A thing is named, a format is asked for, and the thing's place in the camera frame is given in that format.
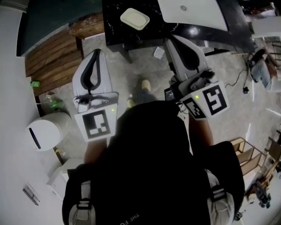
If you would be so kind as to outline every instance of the person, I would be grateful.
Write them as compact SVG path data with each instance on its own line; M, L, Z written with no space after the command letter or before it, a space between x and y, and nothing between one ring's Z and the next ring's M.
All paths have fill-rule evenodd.
M85 164L69 176L64 224L73 224L69 212L81 200L81 183L87 180L97 225L231 224L245 193L233 145L214 145L208 121L189 115L192 155L179 107L157 101L148 80L142 82L142 91L146 103L128 99L129 109L118 119L109 145L106 140L89 143ZM213 190L214 176L220 185ZM217 199L210 196L222 190L227 197L218 197L226 201L213 205ZM230 223L223 223L220 212Z
M261 59L252 67L251 77L257 83L260 80L269 92L281 92L281 65L265 50L266 59Z

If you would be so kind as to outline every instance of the gray floor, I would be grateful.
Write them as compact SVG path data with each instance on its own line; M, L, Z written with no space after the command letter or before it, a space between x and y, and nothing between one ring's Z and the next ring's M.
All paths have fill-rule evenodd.
M159 100L164 100L164 90L169 87L173 73L169 71L165 55L161 60L154 58L155 47L130 51L133 64L128 64L119 53L112 53L105 45L104 35L83 41L85 55L96 48L105 53L113 90L119 92L118 117L124 113L127 98L134 93L136 85L142 79L150 80L152 93ZM231 53L208 56L207 61L209 67L225 84L234 83L239 72L245 68L242 56ZM281 122L280 116L266 108L281 112L280 94L266 92L261 82L252 84L250 77L246 82L250 91L243 94L245 76L246 73L243 72L234 87L226 88L230 109L209 122L215 143L240 136L245 138L248 133L249 142L263 150L267 145L268 136L273 136ZM58 148L66 152L66 158L83 158L87 143L74 119L77 109L72 103L74 97L72 84L56 88L53 92L64 101L63 109L72 117L72 128ZM42 106L45 111L50 112L47 104Z

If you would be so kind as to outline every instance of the green object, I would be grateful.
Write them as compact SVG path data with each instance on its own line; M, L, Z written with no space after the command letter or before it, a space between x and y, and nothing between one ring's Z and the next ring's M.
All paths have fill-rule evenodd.
M40 87L40 81L32 81L32 82L30 82L30 85L32 87Z
M52 105L50 106L50 108L57 108L58 106L60 106L60 105L62 105L62 104L63 104L63 101L56 102L56 103L52 104Z

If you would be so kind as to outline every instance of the white soap dish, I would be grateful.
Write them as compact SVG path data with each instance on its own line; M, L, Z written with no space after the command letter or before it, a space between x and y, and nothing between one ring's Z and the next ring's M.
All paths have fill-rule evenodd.
M128 8L120 16L120 20L136 30L142 30L149 23L150 18L138 10Z

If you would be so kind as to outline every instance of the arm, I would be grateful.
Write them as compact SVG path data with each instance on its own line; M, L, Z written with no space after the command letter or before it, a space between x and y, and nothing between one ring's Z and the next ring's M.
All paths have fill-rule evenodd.
M189 114L189 138L192 147L193 155L194 149L201 149L214 144L212 131L207 120L196 121Z
M95 163L100 158L103 151L106 149L106 139L89 142L85 156L84 163Z
M272 57L272 55L267 51L265 50L265 53L269 56L270 60L272 61L273 65L276 66L276 67L279 67L280 65L278 64L278 62Z

